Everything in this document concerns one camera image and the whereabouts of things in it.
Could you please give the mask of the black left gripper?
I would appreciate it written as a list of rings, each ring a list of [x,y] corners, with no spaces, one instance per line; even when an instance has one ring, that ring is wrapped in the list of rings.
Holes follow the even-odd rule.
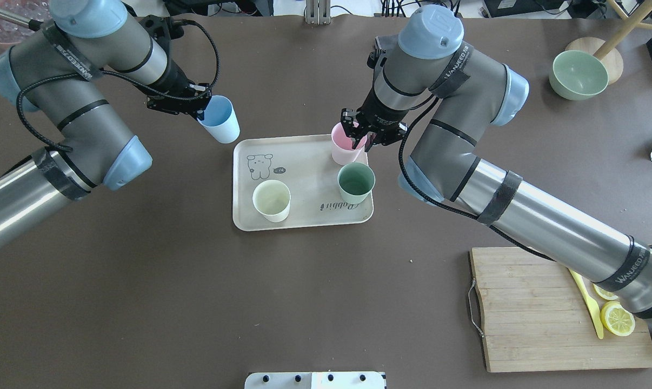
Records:
[[[197,121],[205,120],[205,107],[212,97],[212,84],[197,84],[178,65],[168,65],[158,81],[145,90],[147,108],[178,115],[188,114]]]

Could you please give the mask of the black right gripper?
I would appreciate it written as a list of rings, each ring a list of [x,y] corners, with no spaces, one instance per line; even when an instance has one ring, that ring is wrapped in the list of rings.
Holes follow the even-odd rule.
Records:
[[[340,123],[351,139],[351,148],[362,148],[363,136],[367,136],[365,152],[369,152],[375,145],[391,145],[403,139],[406,130],[401,123],[408,112],[388,108],[378,98],[368,97],[359,109],[342,109]]]

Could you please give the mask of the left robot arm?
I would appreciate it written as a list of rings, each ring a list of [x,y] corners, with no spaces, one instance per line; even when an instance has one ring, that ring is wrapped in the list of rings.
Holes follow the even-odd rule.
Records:
[[[213,83],[196,84],[120,1],[52,1],[51,20],[0,55],[0,94],[44,147],[0,178],[0,248],[105,185],[118,190],[151,155],[96,87],[120,77],[148,106],[203,118]]]

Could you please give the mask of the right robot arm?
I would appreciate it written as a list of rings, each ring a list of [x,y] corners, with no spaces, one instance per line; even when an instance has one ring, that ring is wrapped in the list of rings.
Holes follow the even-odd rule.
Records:
[[[505,125],[523,107],[529,83],[466,42],[449,8],[415,10],[371,68],[364,102],[341,113],[351,147],[404,143],[413,129],[404,118],[430,92],[435,113],[400,163],[400,185],[433,206],[458,204],[460,214],[580,273],[652,324],[652,247],[475,153],[489,126]]]

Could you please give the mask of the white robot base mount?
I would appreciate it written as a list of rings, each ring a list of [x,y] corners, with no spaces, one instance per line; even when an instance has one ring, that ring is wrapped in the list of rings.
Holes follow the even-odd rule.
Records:
[[[384,373],[376,371],[255,372],[244,388],[386,388]]]

